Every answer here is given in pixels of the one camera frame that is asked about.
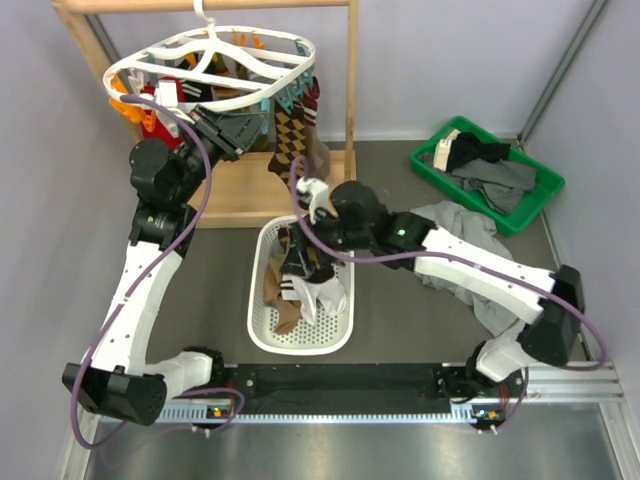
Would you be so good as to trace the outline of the white oval clip hanger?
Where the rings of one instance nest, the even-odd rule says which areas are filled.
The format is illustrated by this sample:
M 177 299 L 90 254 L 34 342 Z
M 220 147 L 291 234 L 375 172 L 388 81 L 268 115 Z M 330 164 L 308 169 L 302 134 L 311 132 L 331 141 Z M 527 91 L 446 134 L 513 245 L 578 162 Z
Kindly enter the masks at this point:
M 215 19 L 204 13 L 201 1 L 193 3 L 194 12 L 206 26 L 181 32 L 146 49 L 129 55 L 111 65 L 103 75 L 103 85 L 114 102 L 122 103 L 128 93 L 120 82 L 120 74 L 127 73 L 133 93 L 139 98 L 133 105 L 140 106 L 149 96 L 142 92 L 147 80 L 173 80 L 177 84 L 197 83 L 204 87 L 230 89 L 233 96 L 209 100 L 180 101 L 176 93 L 158 85 L 154 90 L 155 102 L 177 110 L 201 105 L 213 112 L 231 112 L 251 107 L 266 99 L 282 97 L 284 106 L 293 102 L 293 96 L 302 92 L 304 85 L 313 83 L 315 45 L 291 33 L 254 29 L 247 26 L 218 26 Z M 287 40 L 297 49 L 295 54 L 229 43 L 222 34 L 248 34 Z

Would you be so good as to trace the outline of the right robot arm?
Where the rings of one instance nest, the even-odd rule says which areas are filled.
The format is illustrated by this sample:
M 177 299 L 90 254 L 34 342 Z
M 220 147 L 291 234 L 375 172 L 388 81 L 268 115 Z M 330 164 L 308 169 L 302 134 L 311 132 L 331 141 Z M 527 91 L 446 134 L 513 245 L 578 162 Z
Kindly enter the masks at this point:
M 289 227 L 283 274 L 309 281 L 362 250 L 369 263 L 444 280 L 497 303 L 515 319 L 468 360 L 467 384 L 481 396 L 535 363 L 567 368 L 584 312 L 574 268 L 549 271 L 491 253 L 416 213 L 389 211 L 358 181 L 330 189 L 301 178 L 293 193 L 299 218 Z

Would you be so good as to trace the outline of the tan ribbed sock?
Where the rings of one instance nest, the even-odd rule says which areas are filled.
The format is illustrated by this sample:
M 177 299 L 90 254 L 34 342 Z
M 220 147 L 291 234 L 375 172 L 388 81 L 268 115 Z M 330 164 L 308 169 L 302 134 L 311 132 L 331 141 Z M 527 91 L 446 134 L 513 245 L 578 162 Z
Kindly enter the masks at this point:
M 278 322 L 274 327 L 274 333 L 285 335 L 293 331 L 301 319 L 301 302 L 277 299 L 275 306 L 278 311 Z

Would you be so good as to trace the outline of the brown argyle sock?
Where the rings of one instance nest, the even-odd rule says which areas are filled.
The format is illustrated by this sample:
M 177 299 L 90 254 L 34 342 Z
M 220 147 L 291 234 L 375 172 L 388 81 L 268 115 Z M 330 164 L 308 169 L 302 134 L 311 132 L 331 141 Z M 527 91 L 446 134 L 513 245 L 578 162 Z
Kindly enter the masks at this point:
M 285 254 L 281 274 L 298 276 L 317 284 L 334 276 L 330 258 L 311 243 L 297 224 L 281 227 L 277 238 Z
M 274 109 L 274 120 L 275 151 L 267 169 L 275 174 L 290 191 L 291 178 L 294 178 L 294 185 L 296 185 L 299 178 L 310 175 L 306 122 L 302 103 L 295 100 L 290 112 L 277 103 Z

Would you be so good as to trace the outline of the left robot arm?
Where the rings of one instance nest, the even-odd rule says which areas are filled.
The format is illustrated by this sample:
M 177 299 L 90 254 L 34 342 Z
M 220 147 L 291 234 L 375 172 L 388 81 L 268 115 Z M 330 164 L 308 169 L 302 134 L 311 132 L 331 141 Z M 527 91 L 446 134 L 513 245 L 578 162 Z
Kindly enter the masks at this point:
M 265 113 L 189 113 L 182 142 L 170 147 L 147 138 L 130 152 L 130 183 L 138 204 L 125 264 L 104 336 L 79 364 L 69 363 L 62 383 L 75 406 L 129 423 L 156 422 L 166 401 L 196 388 L 216 396 L 226 387 L 220 353 L 190 347 L 149 364 L 150 334 L 164 294 L 189 249 L 200 212 L 189 201 L 219 161 L 236 161 L 268 122 Z

